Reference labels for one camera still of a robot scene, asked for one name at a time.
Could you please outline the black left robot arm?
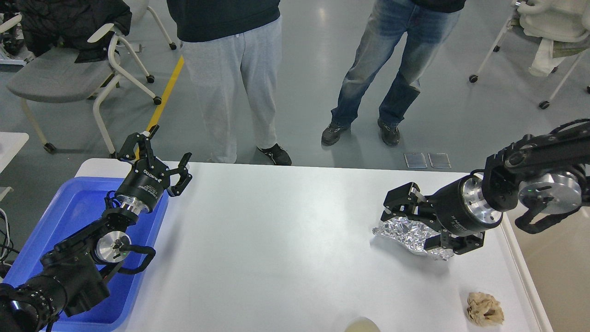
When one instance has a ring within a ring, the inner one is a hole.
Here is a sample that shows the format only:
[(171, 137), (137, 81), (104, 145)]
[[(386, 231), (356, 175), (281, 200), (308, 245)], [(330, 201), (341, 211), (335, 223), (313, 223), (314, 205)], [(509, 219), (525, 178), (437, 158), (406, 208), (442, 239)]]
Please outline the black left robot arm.
[(116, 191), (105, 197), (99, 219), (72, 233), (44, 254), (42, 271), (22, 285), (1, 284), (1, 330), (47, 332), (67, 316), (91, 310), (110, 296), (107, 287), (117, 273), (142, 273), (156, 255), (154, 248), (133, 244), (126, 230), (141, 213), (151, 213), (164, 192), (181, 195), (192, 180), (185, 153), (171, 169), (153, 154), (150, 141), (159, 126), (130, 134), (119, 160), (131, 164)]

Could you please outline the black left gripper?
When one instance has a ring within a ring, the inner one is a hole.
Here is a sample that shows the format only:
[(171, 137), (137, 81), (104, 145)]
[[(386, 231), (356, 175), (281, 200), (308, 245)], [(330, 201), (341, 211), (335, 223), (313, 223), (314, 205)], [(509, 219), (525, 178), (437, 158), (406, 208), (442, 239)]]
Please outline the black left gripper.
[[(180, 196), (192, 180), (188, 162), (192, 153), (185, 153), (177, 168), (170, 169), (153, 154), (150, 141), (156, 134), (156, 124), (141, 134), (130, 134), (124, 141), (116, 159), (133, 165), (124, 182), (115, 193), (121, 204), (135, 206), (137, 213), (150, 213), (154, 210), (166, 190), (170, 197)], [(175, 185), (170, 186), (170, 176), (179, 175)]]

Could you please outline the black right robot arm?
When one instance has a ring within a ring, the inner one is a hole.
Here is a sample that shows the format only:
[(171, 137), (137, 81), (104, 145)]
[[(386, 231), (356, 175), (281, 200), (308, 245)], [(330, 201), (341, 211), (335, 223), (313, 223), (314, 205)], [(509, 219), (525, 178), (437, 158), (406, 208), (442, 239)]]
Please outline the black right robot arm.
[(373, 234), (447, 260), (482, 248), (485, 232), (518, 203), (527, 210), (515, 225), (543, 232), (589, 205), (589, 128), (588, 119), (577, 119), (545, 135), (527, 134), (431, 195), (414, 182), (392, 189)]

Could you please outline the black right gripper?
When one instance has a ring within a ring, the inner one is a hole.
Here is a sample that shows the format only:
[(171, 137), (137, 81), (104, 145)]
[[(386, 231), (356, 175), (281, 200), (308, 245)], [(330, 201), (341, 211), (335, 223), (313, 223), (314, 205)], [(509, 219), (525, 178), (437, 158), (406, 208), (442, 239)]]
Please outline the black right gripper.
[(416, 183), (407, 183), (388, 191), (381, 221), (394, 217), (421, 221), (441, 232), (425, 240), (425, 251), (442, 248), (466, 254), (483, 247), (485, 231), (503, 220), (503, 213), (491, 208), (484, 198), (482, 182), (478, 176), (464, 176), (429, 196), (421, 194)]

